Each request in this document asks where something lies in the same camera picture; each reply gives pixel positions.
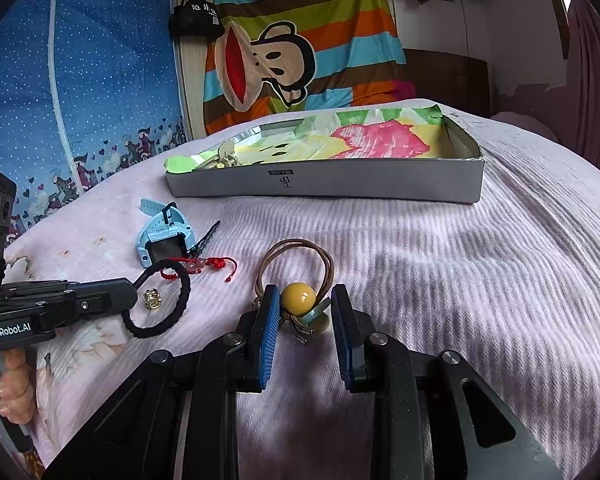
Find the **person's left hand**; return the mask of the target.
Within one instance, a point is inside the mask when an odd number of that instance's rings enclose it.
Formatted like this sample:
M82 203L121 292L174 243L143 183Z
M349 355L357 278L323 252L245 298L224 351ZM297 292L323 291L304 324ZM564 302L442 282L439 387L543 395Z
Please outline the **person's left hand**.
M27 425L36 404L31 367L23 349L4 352L6 370L0 376L0 414L16 425Z

